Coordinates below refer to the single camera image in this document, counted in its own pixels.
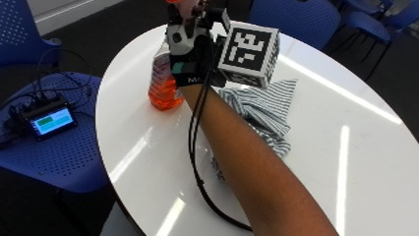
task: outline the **small screen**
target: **small screen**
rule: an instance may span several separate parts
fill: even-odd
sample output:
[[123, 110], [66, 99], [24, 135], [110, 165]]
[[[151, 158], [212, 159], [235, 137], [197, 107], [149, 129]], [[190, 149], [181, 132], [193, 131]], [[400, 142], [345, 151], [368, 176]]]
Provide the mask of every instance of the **small screen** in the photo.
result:
[[48, 134], [73, 122], [74, 121], [66, 107], [50, 111], [41, 118], [38, 117], [37, 119], [30, 120], [30, 124], [38, 136]]

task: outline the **wrist strap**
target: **wrist strap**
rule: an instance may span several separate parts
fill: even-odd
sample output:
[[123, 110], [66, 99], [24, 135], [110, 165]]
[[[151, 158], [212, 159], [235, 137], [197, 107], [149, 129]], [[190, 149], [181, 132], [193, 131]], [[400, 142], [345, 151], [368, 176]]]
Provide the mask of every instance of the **wrist strap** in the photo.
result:
[[175, 78], [175, 85], [178, 87], [186, 87], [195, 84], [202, 84], [205, 79], [197, 73], [197, 62], [177, 62], [171, 67], [171, 75]]

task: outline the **blue chair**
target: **blue chair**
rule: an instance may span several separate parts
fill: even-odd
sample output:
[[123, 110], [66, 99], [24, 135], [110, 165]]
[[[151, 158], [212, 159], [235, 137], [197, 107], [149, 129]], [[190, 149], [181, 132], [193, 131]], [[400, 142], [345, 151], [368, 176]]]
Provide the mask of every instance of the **blue chair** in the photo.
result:
[[[89, 235], [89, 230], [64, 202], [62, 192], [82, 194], [110, 184], [98, 152], [94, 127], [101, 79], [79, 73], [60, 72], [58, 47], [57, 39], [42, 40], [26, 1], [1, 0], [0, 69], [8, 70], [20, 65], [38, 65], [40, 68], [42, 64], [52, 65], [50, 70], [54, 73], [21, 88], [0, 105], [0, 167], [57, 188], [54, 202], [58, 209], [79, 233]], [[36, 95], [53, 97], [58, 93], [67, 101], [74, 102], [77, 127], [41, 142], [32, 136], [6, 136], [10, 131], [2, 124], [10, 117], [10, 105], [28, 105]]]
[[276, 28], [320, 50], [340, 22], [340, 15], [327, 0], [254, 0], [248, 23]]
[[342, 0], [339, 11], [342, 11], [344, 7], [348, 7], [352, 11], [376, 15], [380, 18], [392, 6], [392, 0], [379, 0], [379, 2], [380, 3], [375, 5], [367, 0]]
[[389, 16], [383, 22], [379, 22], [376, 19], [373, 19], [369, 15], [367, 15], [363, 12], [352, 12], [343, 19], [342, 27], [339, 27], [338, 31], [343, 27], [356, 29], [356, 31], [340, 43], [340, 45], [332, 50], [332, 52], [336, 51], [352, 39], [347, 47], [348, 49], [361, 34], [375, 40], [363, 58], [363, 61], [365, 61], [365, 59], [368, 58], [377, 43], [383, 44], [384, 46], [384, 49], [376, 60], [376, 63], [367, 75], [365, 81], [369, 79], [375, 69], [377, 68], [377, 64], [392, 42], [397, 39], [404, 29], [408, 28], [409, 24], [412, 24], [417, 20], [419, 20], [419, 1], [417, 0], [412, 1], [411, 4], [396, 15]]

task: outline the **white cube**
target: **white cube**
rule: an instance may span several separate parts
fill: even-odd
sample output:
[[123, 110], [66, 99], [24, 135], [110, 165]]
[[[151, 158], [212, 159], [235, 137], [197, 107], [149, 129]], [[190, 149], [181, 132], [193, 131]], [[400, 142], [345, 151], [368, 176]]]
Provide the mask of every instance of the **white cube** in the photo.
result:
[[266, 89], [278, 54], [278, 29], [231, 24], [218, 69], [230, 82]]

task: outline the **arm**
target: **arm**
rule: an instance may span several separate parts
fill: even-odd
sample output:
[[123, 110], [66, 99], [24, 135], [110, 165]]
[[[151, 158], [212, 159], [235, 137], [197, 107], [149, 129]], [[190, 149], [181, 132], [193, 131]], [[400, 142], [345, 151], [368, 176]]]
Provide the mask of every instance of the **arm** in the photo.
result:
[[[195, 105], [201, 87], [181, 88], [190, 107]], [[284, 163], [212, 89], [201, 127], [254, 234], [338, 235]]]

